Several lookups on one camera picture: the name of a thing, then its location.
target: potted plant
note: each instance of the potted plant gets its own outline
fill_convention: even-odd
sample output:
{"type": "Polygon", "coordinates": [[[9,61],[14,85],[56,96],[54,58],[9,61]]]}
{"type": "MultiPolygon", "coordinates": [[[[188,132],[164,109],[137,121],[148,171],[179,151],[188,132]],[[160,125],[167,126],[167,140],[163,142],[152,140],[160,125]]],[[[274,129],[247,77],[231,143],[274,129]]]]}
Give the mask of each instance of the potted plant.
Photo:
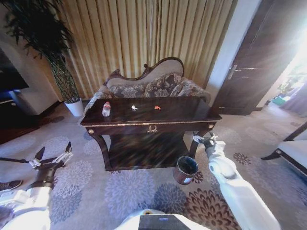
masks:
{"type": "Polygon", "coordinates": [[[8,9],[5,15],[7,34],[25,41],[24,48],[38,52],[50,64],[55,82],[64,102],[74,116],[83,115],[83,105],[75,82],[65,65],[63,51],[69,49],[72,35],[64,22],[56,17],[61,0],[0,0],[8,9]]]}

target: television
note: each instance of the television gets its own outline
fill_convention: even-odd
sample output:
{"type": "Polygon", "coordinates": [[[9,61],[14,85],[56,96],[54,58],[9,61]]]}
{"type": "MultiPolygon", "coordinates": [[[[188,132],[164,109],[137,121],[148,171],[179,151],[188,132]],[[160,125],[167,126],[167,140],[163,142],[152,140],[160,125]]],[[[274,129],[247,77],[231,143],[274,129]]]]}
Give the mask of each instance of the television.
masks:
{"type": "Polygon", "coordinates": [[[0,49],[0,92],[20,90],[28,87],[17,69],[0,49]]]}

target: table drawer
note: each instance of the table drawer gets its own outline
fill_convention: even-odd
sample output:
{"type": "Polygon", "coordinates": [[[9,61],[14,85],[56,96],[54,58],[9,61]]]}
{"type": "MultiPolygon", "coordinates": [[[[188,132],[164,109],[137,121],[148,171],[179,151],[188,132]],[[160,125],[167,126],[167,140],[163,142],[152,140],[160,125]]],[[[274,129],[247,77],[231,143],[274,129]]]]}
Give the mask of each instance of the table drawer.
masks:
{"type": "Polygon", "coordinates": [[[143,124],[120,124],[116,126],[86,126],[89,134],[112,135],[132,133],[156,133],[156,132],[184,132],[211,130],[216,121],[206,122],[168,122],[168,123],[143,123],[143,124]]]}

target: carpet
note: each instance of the carpet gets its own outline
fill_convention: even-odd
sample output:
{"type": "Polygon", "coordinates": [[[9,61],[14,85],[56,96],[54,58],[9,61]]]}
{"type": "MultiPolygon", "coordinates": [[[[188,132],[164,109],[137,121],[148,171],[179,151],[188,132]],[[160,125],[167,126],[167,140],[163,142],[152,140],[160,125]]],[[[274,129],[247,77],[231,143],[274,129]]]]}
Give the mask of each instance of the carpet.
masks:
{"type": "MultiPolygon", "coordinates": [[[[283,159],[262,161],[305,120],[270,104],[248,116],[223,115],[213,131],[284,230],[307,229],[307,179],[283,159]]],[[[44,158],[60,155],[71,141],[74,156],[56,173],[51,207],[52,230],[111,230],[136,210],[179,213],[213,230],[240,229],[208,168],[199,145],[199,172],[189,185],[178,184],[173,168],[106,172],[98,144],[61,104],[40,129],[0,145],[0,156],[32,159],[43,146],[44,158]]],[[[184,136],[190,147],[191,133],[184,136]]],[[[27,164],[0,162],[0,181],[24,180],[35,171],[27,164]]]]}

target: sofa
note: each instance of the sofa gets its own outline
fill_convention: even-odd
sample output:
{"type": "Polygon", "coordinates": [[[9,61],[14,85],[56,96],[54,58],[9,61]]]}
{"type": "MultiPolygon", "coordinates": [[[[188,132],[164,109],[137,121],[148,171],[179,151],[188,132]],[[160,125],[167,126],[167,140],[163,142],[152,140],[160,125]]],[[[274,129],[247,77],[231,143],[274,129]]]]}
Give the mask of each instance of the sofa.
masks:
{"type": "Polygon", "coordinates": [[[110,74],[106,82],[87,104],[84,114],[99,98],[135,97],[202,97],[208,104],[210,94],[184,77],[182,61],[177,57],[167,57],[154,66],[144,64],[143,74],[135,79],[122,76],[119,69],[110,74]]]}
{"type": "Polygon", "coordinates": [[[279,157],[307,175],[307,122],[283,140],[271,155],[261,159],[267,161],[279,157]]]}

